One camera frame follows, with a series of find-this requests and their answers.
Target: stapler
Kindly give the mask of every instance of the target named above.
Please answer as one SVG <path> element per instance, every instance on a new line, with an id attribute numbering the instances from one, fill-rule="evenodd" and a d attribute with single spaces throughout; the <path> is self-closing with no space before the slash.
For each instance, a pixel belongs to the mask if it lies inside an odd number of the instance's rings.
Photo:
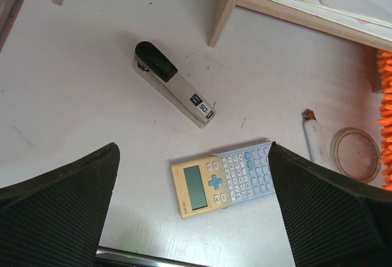
<path id="1" fill-rule="evenodd" d="M 216 114 L 214 108 L 188 83 L 178 69 L 151 42 L 135 48 L 134 69 L 153 88 L 200 128 Z"/>

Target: blue calculator button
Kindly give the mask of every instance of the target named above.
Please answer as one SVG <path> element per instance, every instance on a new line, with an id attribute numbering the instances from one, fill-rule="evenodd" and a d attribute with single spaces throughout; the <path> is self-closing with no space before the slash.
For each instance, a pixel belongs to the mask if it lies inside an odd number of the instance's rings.
<path id="1" fill-rule="evenodd" d="M 212 180 L 208 181 L 209 186 L 213 186 L 214 190 L 219 189 L 219 185 L 223 183 L 222 178 L 216 177 L 216 175 L 212 175 Z"/>

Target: white table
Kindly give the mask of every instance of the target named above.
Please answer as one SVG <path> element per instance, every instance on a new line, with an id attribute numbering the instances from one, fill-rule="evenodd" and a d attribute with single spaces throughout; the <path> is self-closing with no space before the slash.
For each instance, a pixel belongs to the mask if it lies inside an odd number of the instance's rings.
<path id="1" fill-rule="evenodd" d="M 209 266 L 292 266 L 275 196 L 181 220 L 170 163 L 262 139 L 309 157 L 305 108 L 327 145 L 347 126 L 380 143 L 372 50 L 243 9 L 209 48 L 215 2 L 25 0 L 0 54 L 0 187 L 114 141 L 121 162 L 101 246 Z M 132 70 L 141 40 L 215 103 L 205 129 Z"/>

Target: calculator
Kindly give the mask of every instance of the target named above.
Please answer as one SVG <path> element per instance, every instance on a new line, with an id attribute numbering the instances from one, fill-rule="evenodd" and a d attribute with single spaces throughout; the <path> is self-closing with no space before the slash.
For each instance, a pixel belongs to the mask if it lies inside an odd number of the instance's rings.
<path id="1" fill-rule="evenodd" d="M 171 166 L 183 219 L 275 194 L 268 163 L 272 142 Z"/>

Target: tape roll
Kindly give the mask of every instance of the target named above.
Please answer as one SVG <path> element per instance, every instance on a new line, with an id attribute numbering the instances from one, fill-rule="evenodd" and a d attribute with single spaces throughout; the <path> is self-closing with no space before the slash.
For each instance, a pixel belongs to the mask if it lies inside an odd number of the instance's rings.
<path id="1" fill-rule="evenodd" d="M 372 160 L 370 164 L 371 170 L 367 172 L 366 176 L 362 179 L 354 178 L 353 176 L 350 176 L 350 174 L 347 173 L 347 171 L 344 170 L 342 167 L 339 156 L 338 156 L 338 151 L 339 151 L 339 145 L 341 144 L 343 138 L 345 138 L 348 135 L 351 134 L 358 134 L 361 135 L 362 137 L 366 138 L 367 141 L 369 142 L 369 149 L 371 150 L 372 153 Z M 353 178 L 355 180 L 361 181 L 363 183 L 369 183 L 374 180 L 374 178 L 378 175 L 380 171 L 380 150 L 373 138 L 371 138 L 370 135 L 368 135 L 365 131 L 362 131 L 357 128 L 353 127 L 348 127 L 340 130 L 332 139 L 331 146 L 330 146 L 330 158 L 331 158 L 331 163 L 335 171 L 338 171 L 342 173 L 343 175 L 346 175 L 350 178 Z"/>

